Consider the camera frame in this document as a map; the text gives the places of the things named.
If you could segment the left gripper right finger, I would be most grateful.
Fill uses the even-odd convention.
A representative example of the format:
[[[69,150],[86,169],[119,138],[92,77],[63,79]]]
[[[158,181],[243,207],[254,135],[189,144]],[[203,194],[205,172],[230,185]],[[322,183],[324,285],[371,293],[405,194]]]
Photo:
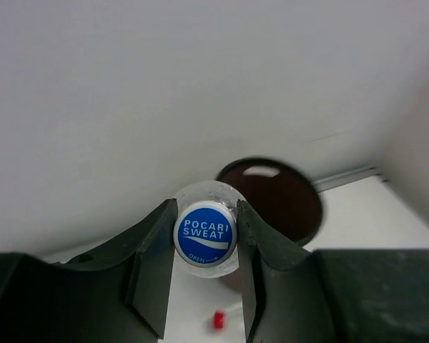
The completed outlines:
[[[309,252],[237,213],[248,342],[429,342],[429,249]]]

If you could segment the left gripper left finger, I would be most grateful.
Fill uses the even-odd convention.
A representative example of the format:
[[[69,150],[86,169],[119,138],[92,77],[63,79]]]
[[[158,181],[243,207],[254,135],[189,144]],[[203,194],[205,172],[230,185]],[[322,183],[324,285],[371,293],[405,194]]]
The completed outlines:
[[[157,342],[165,331],[177,203],[65,263],[0,253],[0,342]]]

